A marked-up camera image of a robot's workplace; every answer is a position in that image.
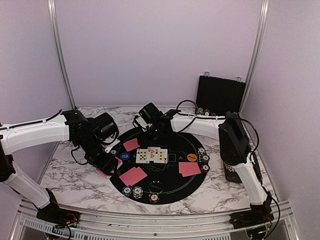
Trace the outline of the aluminium front rail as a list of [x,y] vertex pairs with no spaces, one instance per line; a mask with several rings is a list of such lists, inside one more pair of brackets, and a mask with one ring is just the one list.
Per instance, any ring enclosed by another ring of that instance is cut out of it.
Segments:
[[80,213],[70,231],[37,219],[33,204],[23,199],[11,229],[11,240],[42,240],[47,234],[59,240],[252,240],[258,234],[270,240],[297,240],[294,217],[288,202],[272,205],[274,221],[235,229],[231,212],[186,215],[116,213],[65,206]]

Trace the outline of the red playing card deck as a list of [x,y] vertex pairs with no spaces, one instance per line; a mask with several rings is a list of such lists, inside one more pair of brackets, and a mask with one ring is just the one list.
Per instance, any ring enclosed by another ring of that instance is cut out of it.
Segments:
[[[121,159],[118,159],[118,164],[116,169],[118,170],[122,166],[122,164],[123,164],[123,161]],[[112,177],[112,175],[107,175],[106,173],[102,172],[99,169],[96,169],[95,171],[106,179],[110,179]]]

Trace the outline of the right aluminium frame post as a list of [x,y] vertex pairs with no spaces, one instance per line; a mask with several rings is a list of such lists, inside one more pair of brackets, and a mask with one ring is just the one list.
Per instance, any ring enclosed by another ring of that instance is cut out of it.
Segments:
[[262,49],[265,31],[266,31],[269,7],[270,7],[269,0],[262,0],[261,1],[260,14],[259,14],[259,18],[258,18],[257,31],[256,31],[254,45],[253,45],[253,51],[252,51],[246,79],[245,79],[245,90],[244,90],[244,95],[243,95],[243,99],[242,99],[241,107],[240,107],[241,113],[245,109],[245,104],[246,104],[248,96],[249,96],[250,88],[252,86],[254,74],[256,71],[257,62],[258,62],[259,55],[260,55],[260,52]]

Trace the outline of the left aluminium frame post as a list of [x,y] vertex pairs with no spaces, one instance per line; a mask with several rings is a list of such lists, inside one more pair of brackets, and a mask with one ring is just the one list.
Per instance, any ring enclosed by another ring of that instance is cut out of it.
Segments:
[[58,23],[58,16],[57,16],[57,9],[56,9],[56,1],[55,0],[48,0],[47,1],[48,12],[49,12],[49,20],[50,26],[53,36],[54,47],[57,55],[58,65],[61,72],[61,77],[63,81],[63,85],[65,88],[66,96],[69,102],[69,105],[72,109],[76,109],[76,101],[75,97],[72,92],[72,87],[70,83],[70,79],[68,76],[68,71],[65,63],[65,58],[63,54],[63,47],[60,37],[59,31],[59,23]]

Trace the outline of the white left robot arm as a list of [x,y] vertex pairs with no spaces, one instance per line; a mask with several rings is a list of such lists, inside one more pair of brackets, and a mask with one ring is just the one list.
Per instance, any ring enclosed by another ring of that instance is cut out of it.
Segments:
[[0,181],[30,200],[38,215],[58,223],[73,212],[60,208],[51,190],[41,187],[14,162],[13,153],[54,142],[71,142],[84,151],[87,163],[112,176],[118,160],[107,147],[116,142],[119,129],[114,119],[103,113],[85,117],[79,110],[60,110],[52,117],[5,124],[0,128]]

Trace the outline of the blue small blind button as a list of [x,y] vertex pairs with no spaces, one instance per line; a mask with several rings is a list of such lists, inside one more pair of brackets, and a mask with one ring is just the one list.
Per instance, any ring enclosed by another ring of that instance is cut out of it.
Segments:
[[119,155],[119,158],[122,160],[122,161],[128,161],[130,159],[130,153],[129,152],[122,152],[120,155]]

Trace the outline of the black floral rectangular tray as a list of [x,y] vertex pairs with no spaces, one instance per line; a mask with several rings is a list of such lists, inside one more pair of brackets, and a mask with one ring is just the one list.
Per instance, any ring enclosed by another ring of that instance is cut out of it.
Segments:
[[224,162],[223,170],[224,170],[224,175],[227,181],[232,183],[240,183],[240,184],[242,183],[239,175],[231,165]]

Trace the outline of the dealt red card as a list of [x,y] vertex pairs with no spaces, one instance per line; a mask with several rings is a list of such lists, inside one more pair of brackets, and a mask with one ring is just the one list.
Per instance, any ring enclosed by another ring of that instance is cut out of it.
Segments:
[[141,180],[143,180],[148,176],[140,167],[133,167],[127,172],[131,173],[131,177],[132,177],[131,186],[137,184],[138,182],[140,182]]
[[201,174],[201,170],[197,162],[179,162],[178,163],[179,173],[183,177],[189,177]]
[[132,173],[126,172],[119,176],[119,179],[128,187],[132,185]]
[[138,139],[134,138],[124,142],[123,146],[127,152],[130,152],[132,150],[138,149],[140,147],[140,144],[138,142]]

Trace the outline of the clear round dealer button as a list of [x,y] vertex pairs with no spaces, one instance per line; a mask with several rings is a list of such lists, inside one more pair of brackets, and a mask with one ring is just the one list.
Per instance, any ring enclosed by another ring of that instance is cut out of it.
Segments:
[[150,193],[162,193],[164,186],[160,181],[152,181],[148,186]]

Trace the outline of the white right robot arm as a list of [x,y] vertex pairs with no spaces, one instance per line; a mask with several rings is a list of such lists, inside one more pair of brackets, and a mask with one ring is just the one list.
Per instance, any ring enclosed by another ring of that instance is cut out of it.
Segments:
[[169,132],[185,132],[218,140],[223,163],[235,170],[250,201],[250,210],[233,213],[231,223],[258,224],[274,219],[271,204],[275,199],[263,184],[255,150],[251,149],[243,126],[248,120],[240,118],[236,112],[227,112],[224,116],[205,116],[175,108],[162,113],[153,103],[148,103],[134,121],[152,140]]

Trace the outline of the black poker chip case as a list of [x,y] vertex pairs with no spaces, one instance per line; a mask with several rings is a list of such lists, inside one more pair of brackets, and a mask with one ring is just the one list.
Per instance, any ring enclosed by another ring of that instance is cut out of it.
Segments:
[[223,116],[240,111],[246,84],[226,78],[201,75],[198,80],[196,104],[211,114]]

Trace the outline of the green chips in case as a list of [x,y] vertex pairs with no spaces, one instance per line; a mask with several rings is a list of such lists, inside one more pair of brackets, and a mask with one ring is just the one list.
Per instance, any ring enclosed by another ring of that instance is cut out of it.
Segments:
[[237,112],[226,112],[225,115],[226,118],[239,118],[239,114]]

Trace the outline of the orange big blind button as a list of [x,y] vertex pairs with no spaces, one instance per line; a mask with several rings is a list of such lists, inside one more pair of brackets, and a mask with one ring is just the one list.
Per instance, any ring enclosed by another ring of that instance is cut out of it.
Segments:
[[196,162],[198,160],[198,156],[194,153],[190,153],[187,155],[186,159],[189,161],[189,162]]

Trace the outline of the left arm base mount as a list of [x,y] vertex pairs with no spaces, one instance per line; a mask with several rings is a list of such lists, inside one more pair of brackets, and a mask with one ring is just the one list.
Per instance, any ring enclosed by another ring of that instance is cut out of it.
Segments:
[[40,220],[54,223],[58,226],[77,225],[80,218],[78,211],[60,208],[56,202],[50,202],[43,208],[37,207],[36,217]]

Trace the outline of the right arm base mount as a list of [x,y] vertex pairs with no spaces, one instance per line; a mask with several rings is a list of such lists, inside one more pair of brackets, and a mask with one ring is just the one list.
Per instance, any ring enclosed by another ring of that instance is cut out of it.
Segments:
[[240,229],[268,223],[274,219],[270,206],[251,205],[250,210],[232,213],[230,215],[229,223],[233,225],[234,229]]

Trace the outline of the aluminium frame post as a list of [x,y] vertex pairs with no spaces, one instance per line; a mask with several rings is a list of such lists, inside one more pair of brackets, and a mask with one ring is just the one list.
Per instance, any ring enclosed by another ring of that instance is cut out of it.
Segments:
[[56,9],[56,1],[55,0],[48,0],[47,1],[48,12],[49,12],[49,20],[50,26],[53,36],[54,47],[57,55],[58,65],[61,72],[61,77],[63,81],[63,85],[65,88],[66,96],[69,102],[69,105],[72,109],[76,109],[76,101],[75,97],[72,92],[72,87],[70,83],[70,79],[68,76],[68,71],[65,63],[65,58],[63,54],[63,47],[60,37],[59,31],[59,23],[58,23],[58,16],[57,16],[57,9]]
[[265,31],[266,31],[269,7],[270,7],[269,0],[262,0],[261,1],[260,14],[259,14],[259,18],[258,18],[257,31],[256,31],[254,45],[253,45],[253,51],[252,51],[246,79],[245,79],[245,90],[244,90],[244,95],[243,95],[243,99],[242,99],[241,107],[240,107],[241,113],[245,109],[245,104],[246,104],[248,96],[249,96],[250,88],[252,86],[254,74],[256,71],[257,62],[258,62],[259,55],[260,55],[260,52],[262,49]]

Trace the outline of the round black poker mat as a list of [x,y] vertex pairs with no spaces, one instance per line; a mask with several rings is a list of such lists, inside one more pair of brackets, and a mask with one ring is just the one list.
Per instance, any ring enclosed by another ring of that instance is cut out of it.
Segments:
[[155,163],[136,163],[137,151],[126,151],[124,142],[135,139],[138,137],[141,131],[138,128],[133,128],[125,133],[122,133],[119,137],[120,144],[115,147],[116,157],[120,158],[120,154],[128,152],[130,159],[128,161],[122,161],[122,166],[117,170],[115,176],[110,178],[112,185],[122,193],[123,187],[126,185],[119,179],[120,175],[123,175],[132,168],[140,167],[147,177],[139,181],[131,188],[142,187],[143,197],[141,199],[135,199],[133,194],[128,198],[139,203],[150,204],[149,184],[152,181],[160,181],[163,184],[163,192],[158,193],[160,200],[153,205],[164,205],[178,202],[195,192],[201,184],[204,182],[207,173],[192,175],[183,177],[179,173],[179,163],[187,162],[188,154],[197,154],[198,148],[203,147],[201,142],[190,133],[164,133],[157,140],[151,142],[152,147],[160,147],[168,150],[168,163],[167,164],[155,164]]

